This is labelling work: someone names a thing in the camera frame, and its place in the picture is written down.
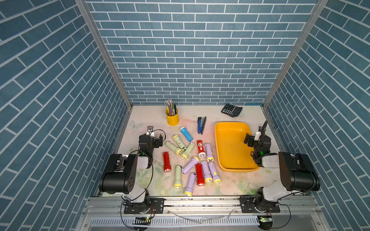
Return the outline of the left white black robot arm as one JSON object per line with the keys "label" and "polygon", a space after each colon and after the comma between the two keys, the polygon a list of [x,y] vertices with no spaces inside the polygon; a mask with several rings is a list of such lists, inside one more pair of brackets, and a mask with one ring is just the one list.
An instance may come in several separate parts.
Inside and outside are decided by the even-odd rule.
{"label": "left white black robot arm", "polygon": [[136,182],[138,169],[153,169],[154,149],[163,146],[166,135],[154,136],[149,132],[139,136],[139,148],[127,156],[111,154],[99,181],[99,191],[120,195],[122,205],[128,214],[155,212],[155,204],[150,201],[148,188]]}

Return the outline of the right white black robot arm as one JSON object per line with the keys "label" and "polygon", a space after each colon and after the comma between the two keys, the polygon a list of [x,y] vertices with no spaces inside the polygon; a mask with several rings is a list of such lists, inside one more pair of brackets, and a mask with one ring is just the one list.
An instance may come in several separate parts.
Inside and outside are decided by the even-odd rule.
{"label": "right white black robot arm", "polygon": [[258,167],[277,168],[280,172],[279,180],[259,188],[255,194],[253,205],[257,211],[274,210],[285,197],[320,189],[319,177],[307,154],[271,153],[271,138],[261,132],[256,136],[246,134],[244,143],[253,148],[251,156]]}

